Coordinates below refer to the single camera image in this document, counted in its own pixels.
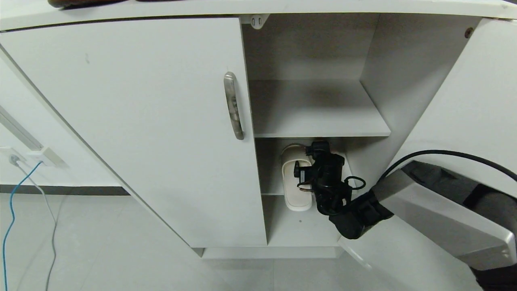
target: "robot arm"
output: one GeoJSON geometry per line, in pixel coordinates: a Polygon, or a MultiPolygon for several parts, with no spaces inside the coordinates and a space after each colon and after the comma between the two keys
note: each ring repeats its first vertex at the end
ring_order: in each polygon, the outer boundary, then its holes
{"type": "Polygon", "coordinates": [[[306,148],[306,154],[313,157],[313,166],[295,167],[294,175],[300,179],[299,185],[311,185],[318,211],[329,216],[344,237],[357,239],[396,214],[468,264],[476,276],[487,270],[517,266],[517,201],[513,197],[453,171],[418,161],[393,171],[404,161],[423,154],[469,158],[517,181],[517,175],[510,170],[464,153],[421,151],[397,161],[367,193],[351,200],[355,188],[348,185],[348,180],[364,180],[348,177],[341,181],[344,158],[332,154],[327,142],[314,142],[306,148]]]}

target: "gray cable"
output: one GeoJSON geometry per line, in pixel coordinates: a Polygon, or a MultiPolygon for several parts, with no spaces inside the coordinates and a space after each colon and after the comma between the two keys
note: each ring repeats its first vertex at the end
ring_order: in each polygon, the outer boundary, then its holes
{"type": "MultiPolygon", "coordinates": [[[[25,170],[23,170],[20,165],[18,165],[17,161],[15,161],[15,164],[14,164],[18,169],[20,169],[20,171],[22,171],[22,173],[24,173],[25,175],[27,175],[27,173],[25,172],[25,170]]],[[[52,216],[52,220],[54,221],[54,230],[52,231],[52,252],[54,253],[54,259],[52,260],[52,265],[50,266],[50,270],[49,270],[49,274],[47,275],[47,282],[45,284],[45,291],[48,291],[49,290],[49,282],[50,282],[50,275],[52,274],[52,269],[54,268],[54,263],[56,262],[56,246],[54,244],[54,237],[55,237],[55,234],[56,234],[56,228],[57,228],[57,220],[56,218],[54,217],[54,213],[52,213],[52,210],[50,209],[50,205],[49,205],[49,201],[47,200],[47,196],[45,195],[45,191],[43,191],[43,189],[38,186],[30,177],[28,178],[28,180],[41,192],[41,194],[43,195],[43,198],[45,199],[45,203],[47,204],[47,208],[49,209],[49,212],[50,212],[50,215],[52,216]]]]}

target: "cabinet countertop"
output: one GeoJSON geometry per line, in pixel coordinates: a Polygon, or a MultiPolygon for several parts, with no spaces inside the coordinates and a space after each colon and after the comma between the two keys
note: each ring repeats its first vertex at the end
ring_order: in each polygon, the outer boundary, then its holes
{"type": "Polygon", "coordinates": [[[503,0],[183,0],[137,2],[56,9],[45,0],[3,5],[2,32],[24,28],[113,19],[255,13],[429,13],[517,19],[517,5],[503,0]]]}

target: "wall outlet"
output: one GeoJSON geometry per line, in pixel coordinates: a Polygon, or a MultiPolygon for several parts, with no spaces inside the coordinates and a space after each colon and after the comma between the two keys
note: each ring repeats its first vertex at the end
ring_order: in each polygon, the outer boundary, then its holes
{"type": "Polygon", "coordinates": [[[41,151],[28,152],[27,156],[36,162],[43,162],[47,167],[58,167],[64,164],[63,160],[48,147],[44,147],[41,151]]]}
{"type": "Polygon", "coordinates": [[[20,159],[20,161],[26,161],[26,159],[19,152],[17,152],[15,149],[11,147],[0,147],[0,154],[6,156],[7,160],[9,160],[9,157],[11,155],[15,155],[20,159]]]}

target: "black cable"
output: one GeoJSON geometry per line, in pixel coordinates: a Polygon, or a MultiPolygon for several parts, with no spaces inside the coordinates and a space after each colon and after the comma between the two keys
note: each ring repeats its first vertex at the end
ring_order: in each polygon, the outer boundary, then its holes
{"type": "Polygon", "coordinates": [[[425,151],[418,151],[418,152],[414,152],[412,154],[409,154],[403,158],[401,158],[400,160],[396,161],[393,165],[391,165],[386,171],[384,171],[384,173],[382,174],[382,176],[379,178],[379,181],[386,178],[388,176],[388,174],[390,174],[391,171],[393,171],[393,169],[395,169],[398,165],[400,165],[401,163],[403,163],[404,161],[412,158],[412,157],[416,157],[416,156],[419,156],[419,155],[427,155],[427,154],[439,154],[439,155],[450,155],[450,156],[457,156],[457,157],[462,157],[462,158],[466,158],[466,159],[469,159],[469,160],[472,160],[472,161],[476,161],[478,163],[482,163],[482,164],[485,164],[489,167],[492,167],[500,172],[503,172],[504,174],[506,174],[507,176],[509,176],[510,178],[512,178],[515,182],[517,182],[517,174],[515,174],[514,172],[510,171],[509,169],[497,164],[497,163],[494,163],[492,161],[489,161],[485,158],[482,158],[482,157],[478,157],[478,156],[474,156],[474,155],[470,155],[470,154],[466,154],[466,153],[462,153],[462,152],[455,152],[455,151],[447,151],[447,150],[425,150],[425,151]]]}
{"type": "Polygon", "coordinates": [[[346,179],[345,179],[345,183],[346,183],[347,185],[348,185],[348,181],[349,181],[350,179],[359,180],[359,181],[361,181],[361,183],[362,183],[362,185],[361,185],[361,186],[359,186],[359,187],[351,187],[351,188],[352,188],[352,190],[361,190],[361,189],[363,189],[364,187],[366,187],[366,181],[365,181],[363,178],[360,178],[360,177],[357,177],[357,176],[348,176],[348,177],[346,177],[346,179]]]}

